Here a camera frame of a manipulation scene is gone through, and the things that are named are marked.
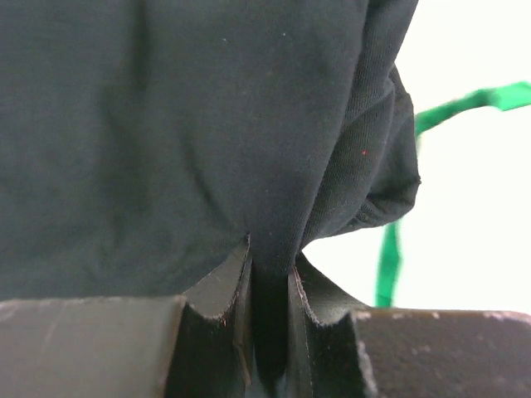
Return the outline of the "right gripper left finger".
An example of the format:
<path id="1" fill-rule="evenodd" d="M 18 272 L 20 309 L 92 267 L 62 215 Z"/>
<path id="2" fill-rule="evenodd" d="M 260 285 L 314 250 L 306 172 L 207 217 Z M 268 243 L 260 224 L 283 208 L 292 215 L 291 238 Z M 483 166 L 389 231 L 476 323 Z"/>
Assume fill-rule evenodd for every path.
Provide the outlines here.
<path id="1" fill-rule="evenodd" d="M 242 397 L 251 384 L 251 255 L 241 242 L 181 295 L 1 304 L 1 394 Z"/>

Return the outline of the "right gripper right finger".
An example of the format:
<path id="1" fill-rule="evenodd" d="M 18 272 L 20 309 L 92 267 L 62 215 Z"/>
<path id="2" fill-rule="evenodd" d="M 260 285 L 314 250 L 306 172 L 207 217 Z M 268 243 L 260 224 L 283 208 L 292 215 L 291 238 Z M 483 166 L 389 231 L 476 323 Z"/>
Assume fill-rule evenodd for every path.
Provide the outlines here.
<path id="1" fill-rule="evenodd" d="M 291 397 L 530 395 L 527 314 L 372 308 L 304 256 L 288 295 Z"/>

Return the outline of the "black t shirt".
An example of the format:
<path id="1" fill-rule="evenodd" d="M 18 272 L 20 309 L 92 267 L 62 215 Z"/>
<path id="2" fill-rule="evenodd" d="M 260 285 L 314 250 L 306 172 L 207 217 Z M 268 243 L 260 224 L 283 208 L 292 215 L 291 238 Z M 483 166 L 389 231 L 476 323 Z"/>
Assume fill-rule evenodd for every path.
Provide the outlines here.
<path id="1" fill-rule="evenodd" d="M 414 205 L 416 7 L 2 2 L 2 298 L 175 294 L 248 238 L 280 376 L 297 254 Z"/>

